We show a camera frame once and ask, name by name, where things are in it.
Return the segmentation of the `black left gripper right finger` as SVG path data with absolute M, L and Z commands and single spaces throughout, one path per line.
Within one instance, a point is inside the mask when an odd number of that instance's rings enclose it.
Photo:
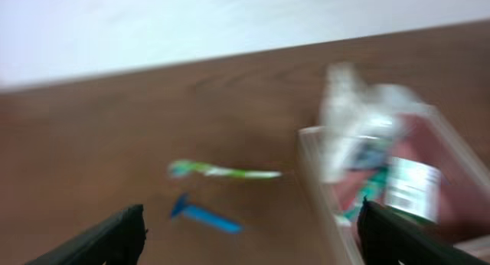
M 426 235 L 374 201 L 363 200 L 357 221 L 367 265 L 486 265 L 484 260 Z

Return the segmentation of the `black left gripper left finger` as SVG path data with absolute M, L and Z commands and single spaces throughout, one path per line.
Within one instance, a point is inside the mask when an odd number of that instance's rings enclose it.
M 136 265 L 147 229 L 143 205 L 134 204 L 78 234 L 28 265 Z

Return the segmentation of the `Dettol foam soap bottle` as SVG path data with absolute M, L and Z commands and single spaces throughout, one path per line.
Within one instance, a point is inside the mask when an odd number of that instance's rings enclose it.
M 372 87 L 367 92 L 366 101 L 367 110 L 356 122 L 353 146 L 345 160 L 348 170 L 383 167 L 395 142 L 409 132 L 402 114 L 415 112 L 422 102 L 409 88 L 394 84 Z

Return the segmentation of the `white Pantene tube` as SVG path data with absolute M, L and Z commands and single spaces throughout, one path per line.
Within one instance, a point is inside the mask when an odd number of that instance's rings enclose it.
M 338 182 L 345 174 L 357 142 L 358 117 L 364 109 L 364 83 L 351 63 L 328 66 L 325 89 L 319 110 L 319 123 L 324 128 L 322 139 L 322 180 Z

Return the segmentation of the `teal Colgate toothpaste tube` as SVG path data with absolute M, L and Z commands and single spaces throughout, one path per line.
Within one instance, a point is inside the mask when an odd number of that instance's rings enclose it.
M 338 215 L 335 220 L 350 227 L 356 222 L 364 199 L 379 201 L 384 197 L 387 187 L 388 168 L 375 170 L 348 171 L 344 179 L 334 185 L 334 194 L 338 201 Z

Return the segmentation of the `green white soap bar pack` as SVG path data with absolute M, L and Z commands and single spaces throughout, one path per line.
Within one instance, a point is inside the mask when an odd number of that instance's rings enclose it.
M 384 204 L 417 223 L 436 223 L 441 172 L 422 162 L 393 157 Z

